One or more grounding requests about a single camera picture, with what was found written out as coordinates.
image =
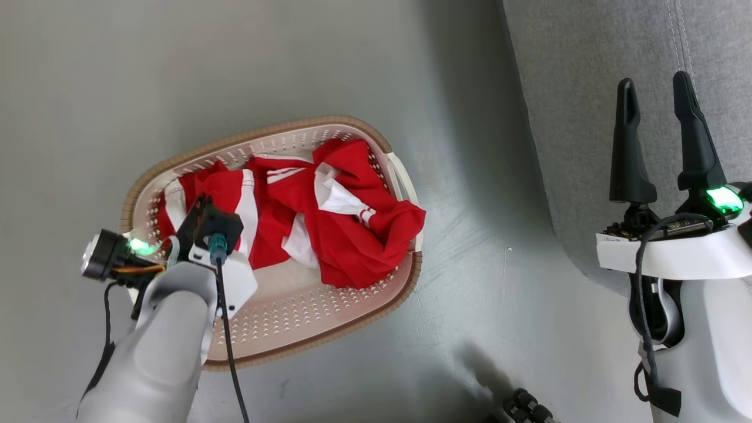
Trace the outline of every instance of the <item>red and white garment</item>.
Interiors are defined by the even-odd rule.
[[[260,154],[246,169],[222,163],[184,175],[165,189],[157,222],[174,234],[199,195],[237,213],[235,250],[260,269],[293,258],[319,267],[321,280],[364,288],[386,277],[422,230],[425,211],[398,202],[368,161],[363,140],[330,140],[311,158]]]

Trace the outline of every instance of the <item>cable connector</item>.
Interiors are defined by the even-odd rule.
[[[221,233],[215,233],[209,240],[209,258],[212,264],[224,264],[227,260],[227,238]]]

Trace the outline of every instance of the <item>gray floor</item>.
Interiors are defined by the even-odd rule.
[[[563,421],[649,421],[626,299],[551,232],[495,2],[10,0],[0,58],[4,421],[73,420],[104,337],[80,253],[144,170],[322,114],[368,121],[405,162],[423,275],[387,318],[242,370],[254,421],[476,422],[520,385]],[[229,375],[204,374],[190,421],[237,420]]]

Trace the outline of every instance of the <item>gray upholstered fabric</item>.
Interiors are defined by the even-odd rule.
[[[625,294],[623,274],[598,267],[594,233],[620,221],[608,202],[616,87],[634,80],[653,207],[685,194],[672,75],[693,76],[729,181],[752,180],[752,3],[691,0],[504,0],[554,229],[593,281]]]

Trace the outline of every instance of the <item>white stitching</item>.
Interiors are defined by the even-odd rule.
[[[695,71],[692,68],[692,53],[690,52],[690,38],[687,35],[687,27],[684,25],[684,12],[681,10],[681,0],[678,0],[679,4],[679,19],[681,20],[681,27],[684,29],[684,43],[687,45],[687,58],[690,60],[690,77],[692,77],[692,83],[695,86],[695,96],[697,96],[697,81],[695,80]]]
[[[679,48],[676,47],[676,35],[674,35],[674,19],[671,17],[671,7],[669,6],[669,0],[666,0],[666,10],[669,11],[669,23],[671,24],[671,37],[674,39],[674,53],[676,53],[676,69],[681,70],[681,65],[679,65]]]

